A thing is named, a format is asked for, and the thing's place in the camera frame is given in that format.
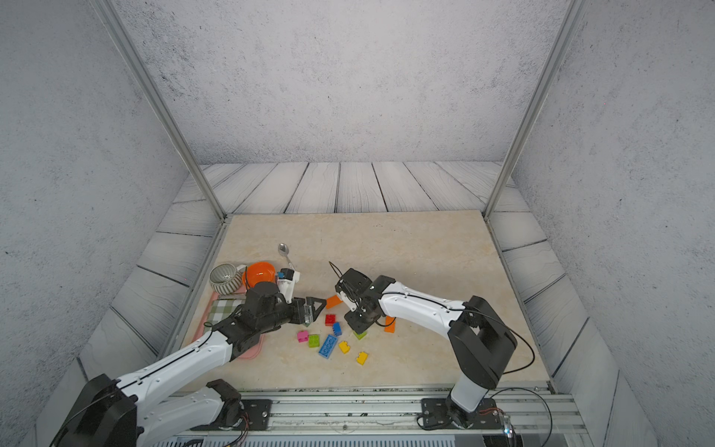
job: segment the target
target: blue lego brick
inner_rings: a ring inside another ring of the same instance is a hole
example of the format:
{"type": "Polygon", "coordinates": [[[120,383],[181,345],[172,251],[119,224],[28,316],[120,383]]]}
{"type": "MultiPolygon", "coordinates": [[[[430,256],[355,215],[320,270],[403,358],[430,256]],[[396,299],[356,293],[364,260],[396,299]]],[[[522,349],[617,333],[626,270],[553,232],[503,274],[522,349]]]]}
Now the blue lego brick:
{"type": "Polygon", "coordinates": [[[334,335],[328,334],[325,341],[322,342],[322,346],[317,353],[320,354],[322,357],[329,358],[330,354],[332,353],[332,350],[335,349],[336,345],[337,338],[334,335]]]}

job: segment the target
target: metal frame pole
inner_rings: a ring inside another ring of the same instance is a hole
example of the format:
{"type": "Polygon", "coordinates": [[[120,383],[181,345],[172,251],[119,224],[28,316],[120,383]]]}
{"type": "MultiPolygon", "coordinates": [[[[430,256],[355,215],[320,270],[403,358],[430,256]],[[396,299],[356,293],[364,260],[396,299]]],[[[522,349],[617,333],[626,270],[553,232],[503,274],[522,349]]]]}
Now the metal frame pole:
{"type": "Polygon", "coordinates": [[[504,163],[501,165],[501,171],[496,178],[494,189],[489,195],[489,200],[487,201],[487,206],[483,213],[484,220],[489,220],[489,217],[491,217],[494,212],[496,204],[499,201],[499,197],[501,196],[501,192],[506,186],[506,183],[511,176],[511,172],[516,166],[516,162],[519,160],[519,155],[521,155],[521,152],[524,149],[524,144],[526,143],[526,139],[531,132],[531,127],[534,122],[536,122],[536,117],[543,106],[544,100],[546,100],[548,88],[551,86],[553,78],[556,77],[558,68],[561,66],[563,57],[566,55],[566,50],[568,49],[568,45],[571,43],[573,35],[576,33],[576,28],[581,22],[581,18],[583,18],[583,13],[586,10],[588,2],[589,0],[571,0],[571,3],[568,5],[566,16],[563,18],[563,23],[561,24],[561,29],[558,30],[556,41],[553,43],[551,52],[549,53],[546,63],[543,66],[541,77],[539,78],[538,84],[534,89],[534,93],[531,95],[531,101],[529,101],[529,105],[526,108],[524,118],[522,118],[521,124],[519,124],[516,136],[511,143],[509,151],[506,153],[504,163]]]}
{"type": "Polygon", "coordinates": [[[179,127],[159,94],[157,86],[154,85],[152,78],[149,76],[147,68],[139,58],[137,50],[134,48],[132,40],[127,34],[127,30],[124,29],[124,25],[122,25],[122,21],[119,19],[117,10],[114,9],[110,0],[92,0],[92,3],[94,4],[94,8],[97,10],[97,15],[99,15],[99,18],[104,24],[104,27],[107,28],[107,32],[109,32],[112,41],[114,41],[114,44],[117,46],[119,53],[124,58],[124,61],[127,63],[127,66],[129,66],[129,69],[132,70],[137,82],[139,82],[139,86],[142,88],[149,104],[151,104],[154,113],[157,114],[157,118],[159,118],[162,126],[164,126],[164,130],[167,131],[169,138],[171,138],[174,147],[184,160],[184,163],[189,169],[191,175],[196,179],[196,184],[211,204],[211,208],[216,213],[216,216],[218,216],[219,220],[223,222],[226,219],[226,212],[216,198],[216,195],[214,194],[211,185],[209,185],[209,182],[206,180],[206,177],[204,177],[201,167],[198,163],[196,163],[196,159],[191,153],[189,145],[186,143],[181,131],[179,131],[179,127]]]}

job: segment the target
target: pink tray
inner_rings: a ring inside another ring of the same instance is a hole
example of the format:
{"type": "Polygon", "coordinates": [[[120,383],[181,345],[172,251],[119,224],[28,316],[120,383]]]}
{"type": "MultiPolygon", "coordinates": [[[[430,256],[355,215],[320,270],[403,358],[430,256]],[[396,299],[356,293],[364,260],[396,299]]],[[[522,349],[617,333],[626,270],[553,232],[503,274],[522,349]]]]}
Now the pink tray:
{"type": "MultiPolygon", "coordinates": [[[[244,285],[241,286],[239,290],[236,290],[236,293],[246,293],[246,287],[244,285]]],[[[209,313],[211,312],[211,304],[215,300],[219,299],[219,294],[214,292],[213,295],[211,295],[211,299],[209,300],[209,303],[206,305],[206,310],[204,311],[204,315],[201,317],[201,321],[199,321],[199,327],[196,329],[196,333],[194,334],[194,339],[192,340],[192,343],[198,339],[200,339],[204,335],[204,323],[206,323],[206,320],[209,317],[209,313]]],[[[261,347],[263,346],[263,334],[261,334],[261,338],[256,346],[253,348],[250,348],[246,352],[244,352],[241,356],[238,357],[239,360],[251,360],[252,358],[256,358],[258,354],[261,353],[261,347]]]]}

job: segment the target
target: mounting plate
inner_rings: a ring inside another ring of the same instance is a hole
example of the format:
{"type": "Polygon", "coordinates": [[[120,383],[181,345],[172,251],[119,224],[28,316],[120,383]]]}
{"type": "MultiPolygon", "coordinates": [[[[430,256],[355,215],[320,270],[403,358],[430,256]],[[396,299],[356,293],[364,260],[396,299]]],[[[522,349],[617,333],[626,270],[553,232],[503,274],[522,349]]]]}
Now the mounting plate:
{"type": "MultiPolygon", "coordinates": [[[[422,399],[422,424],[424,426],[438,426],[444,424],[445,421],[449,421],[449,416],[447,416],[447,403],[445,399],[422,399]]],[[[503,428],[503,424],[499,418],[499,414],[494,414],[489,412],[482,416],[479,414],[479,410],[485,410],[487,408],[495,408],[496,402],[494,399],[485,398],[477,406],[476,416],[474,418],[474,424],[468,428],[468,430],[500,430],[503,428]]],[[[446,426],[445,429],[455,429],[463,430],[453,424],[446,426]]]]}
{"type": "MultiPolygon", "coordinates": [[[[266,431],[268,429],[268,418],[270,417],[270,407],[273,401],[270,399],[242,399],[243,411],[248,415],[249,431],[266,431]]],[[[232,431],[241,431],[242,425],[232,428],[232,431]]],[[[225,427],[209,424],[207,426],[196,426],[192,431],[226,430],[225,427]]]]}

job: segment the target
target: orange bowl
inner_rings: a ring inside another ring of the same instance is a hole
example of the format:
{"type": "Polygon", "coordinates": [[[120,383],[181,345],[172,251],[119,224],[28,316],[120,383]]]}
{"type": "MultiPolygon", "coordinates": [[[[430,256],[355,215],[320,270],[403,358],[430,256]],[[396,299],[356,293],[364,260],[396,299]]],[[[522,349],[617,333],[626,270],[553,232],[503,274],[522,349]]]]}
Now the orange bowl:
{"type": "Polygon", "coordinates": [[[275,283],[275,267],[270,262],[256,262],[248,266],[242,279],[248,288],[255,287],[262,281],[275,283]]]}

